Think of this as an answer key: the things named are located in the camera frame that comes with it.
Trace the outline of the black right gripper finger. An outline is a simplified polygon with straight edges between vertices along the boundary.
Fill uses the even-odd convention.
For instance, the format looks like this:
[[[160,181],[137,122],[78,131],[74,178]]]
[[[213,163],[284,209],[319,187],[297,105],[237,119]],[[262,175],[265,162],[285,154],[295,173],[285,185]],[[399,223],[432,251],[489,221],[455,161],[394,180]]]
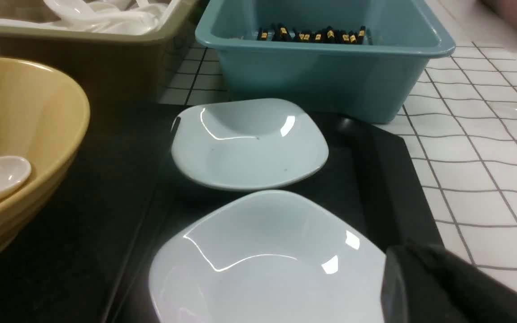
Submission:
[[[517,323],[517,292],[444,247],[386,250],[380,302],[386,323]]]

